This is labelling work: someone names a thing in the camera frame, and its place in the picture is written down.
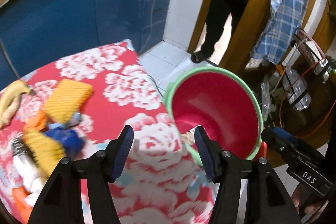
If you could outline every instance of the plastic bucket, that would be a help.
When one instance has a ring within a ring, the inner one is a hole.
[[[249,87],[222,68],[201,67],[170,83],[164,98],[180,133],[202,125],[223,150],[252,160],[261,145],[263,118]],[[202,165],[195,146],[187,145],[194,161]]]

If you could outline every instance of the tablecloth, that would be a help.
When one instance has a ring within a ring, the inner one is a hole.
[[[130,40],[61,58],[23,77],[36,95],[23,95],[10,126],[0,133],[0,198],[21,220],[11,195],[22,185],[12,165],[11,139],[22,135],[62,79],[88,83],[93,96],[81,109],[74,129],[86,139],[78,158],[105,149],[125,125],[134,128],[134,142],[121,177],[110,184],[122,224],[207,223],[214,205],[211,185],[181,143],[161,97],[141,66]],[[81,181],[86,224],[92,223],[86,181]]]

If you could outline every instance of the blue plaid fabric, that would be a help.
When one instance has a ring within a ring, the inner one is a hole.
[[[251,57],[277,65],[296,30],[301,27],[308,0],[271,0],[271,18],[251,51]]]

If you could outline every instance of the black pants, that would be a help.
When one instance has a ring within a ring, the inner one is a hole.
[[[224,24],[231,13],[233,34],[243,15],[246,4],[241,0],[211,0],[206,18],[207,33],[201,51],[205,56],[210,56],[215,50],[215,44],[221,38]]]

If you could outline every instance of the hand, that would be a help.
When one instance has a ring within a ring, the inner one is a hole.
[[[297,210],[297,212],[299,213],[299,206],[300,206],[300,194],[301,194],[301,190],[302,190],[303,186],[301,184],[299,184],[294,193],[292,194],[292,201],[294,203],[294,206]],[[305,214],[314,214],[318,211],[318,209],[323,205],[324,201],[318,201],[316,203],[313,203],[309,206],[307,206],[304,210]],[[312,218],[310,219],[307,224],[313,223],[315,220],[317,220],[317,218],[320,217],[320,215],[322,214],[323,210],[325,209],[325,207],[328,205],[328,201],[323,205],[323,207],[321,208],[321,210],[319,210],[319,212]]]

